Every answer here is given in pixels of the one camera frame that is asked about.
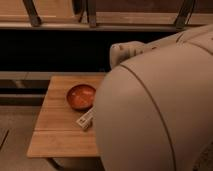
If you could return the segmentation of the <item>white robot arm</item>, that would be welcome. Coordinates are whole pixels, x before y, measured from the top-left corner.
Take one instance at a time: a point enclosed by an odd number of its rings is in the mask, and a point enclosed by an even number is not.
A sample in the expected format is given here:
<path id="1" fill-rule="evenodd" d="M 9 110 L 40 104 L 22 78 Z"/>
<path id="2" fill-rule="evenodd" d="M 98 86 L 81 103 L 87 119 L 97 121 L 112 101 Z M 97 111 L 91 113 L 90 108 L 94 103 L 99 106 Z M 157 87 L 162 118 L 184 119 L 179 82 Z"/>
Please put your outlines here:
<path id="1" fill-rule="evenodd" d="M 95 97 L 106 171 L 198 171 L 213 153 L 213 24 L 146 43 Z"/>

